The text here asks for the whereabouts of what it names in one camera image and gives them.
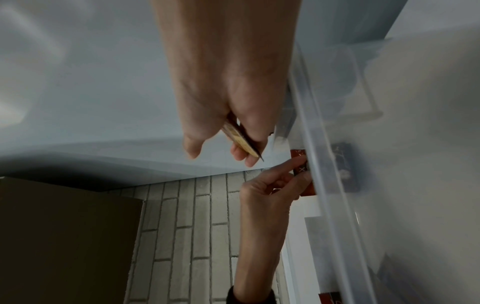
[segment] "hand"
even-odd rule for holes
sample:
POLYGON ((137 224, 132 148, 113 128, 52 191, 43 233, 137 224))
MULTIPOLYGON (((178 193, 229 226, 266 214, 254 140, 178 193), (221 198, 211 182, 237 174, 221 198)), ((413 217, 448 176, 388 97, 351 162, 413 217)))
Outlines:
MULTIPOLYGON (((152 0, 183 147, 196 158, 230 112, 260 152, 280 115, 300 0, 152 0)), ((233 157, 258 161, 235 144, 233 157)))
POLYGON ((292 202, 312 182, 310 172, 289 172, 306 162, 305 156, 262 172, 240 190, 240 251, 233 293, 243 303, 265 300, 272 288, 285 241, 292 202))

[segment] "brown cardboard box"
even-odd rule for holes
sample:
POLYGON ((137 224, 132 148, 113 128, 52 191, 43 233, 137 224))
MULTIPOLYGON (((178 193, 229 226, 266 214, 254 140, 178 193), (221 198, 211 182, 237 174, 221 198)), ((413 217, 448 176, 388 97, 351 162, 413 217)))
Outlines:
POLYGON ((122 303, 142 201, 0 179, 0 302, 122 303))

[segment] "brick pattern floor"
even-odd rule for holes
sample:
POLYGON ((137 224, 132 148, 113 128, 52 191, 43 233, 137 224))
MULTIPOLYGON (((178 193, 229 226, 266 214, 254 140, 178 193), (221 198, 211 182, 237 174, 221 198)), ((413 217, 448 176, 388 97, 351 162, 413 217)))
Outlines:
MULTIPOLYGON (((145 200, 125 304, 225 303, 239 254, 239 190, 259 173, 110 191, 145 200)), ((289 304, 282 259, 272 288, 278 303, 289 304)))

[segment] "clear plastic bin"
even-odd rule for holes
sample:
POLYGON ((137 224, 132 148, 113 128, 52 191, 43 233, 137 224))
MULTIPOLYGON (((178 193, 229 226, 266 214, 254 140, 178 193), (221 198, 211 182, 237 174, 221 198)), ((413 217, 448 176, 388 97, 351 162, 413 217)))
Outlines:
POLYGON ((478 303, 480 26, 297 48, 289 84, 343 300, 478 303))

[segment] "black wristband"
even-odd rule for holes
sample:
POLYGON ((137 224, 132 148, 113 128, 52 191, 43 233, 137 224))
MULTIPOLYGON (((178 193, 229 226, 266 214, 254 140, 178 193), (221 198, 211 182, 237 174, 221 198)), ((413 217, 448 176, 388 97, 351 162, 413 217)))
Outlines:
MULTIPOLYGON (((228 295, 226 297, 226 304, 243 304, 234 295, 234 287, 232 286, 230 290, 228 291, 228 295)), ((255 304, 277 304, 277 300, 275 300, 275 293, 273 290, 270 291, 270 294, 268 294, 268 297, 266 297, 265 301, 258 302, 255 304)))

